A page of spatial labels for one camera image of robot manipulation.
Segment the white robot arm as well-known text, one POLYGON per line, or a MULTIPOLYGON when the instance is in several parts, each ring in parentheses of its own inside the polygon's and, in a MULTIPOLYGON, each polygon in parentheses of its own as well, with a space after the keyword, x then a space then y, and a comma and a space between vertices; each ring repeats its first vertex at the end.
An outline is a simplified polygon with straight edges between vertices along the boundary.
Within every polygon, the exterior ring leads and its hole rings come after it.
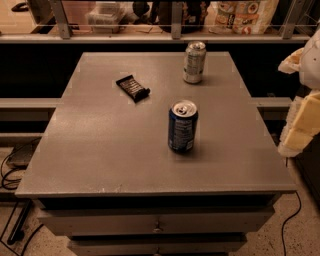
POLYGON ((278 70, 298 72, 300 83, 310 89, 307 96, 296 96, 292 101, 280 135, 279 154, 295 157, 320 133, 320 31, 283 60, 278 70))

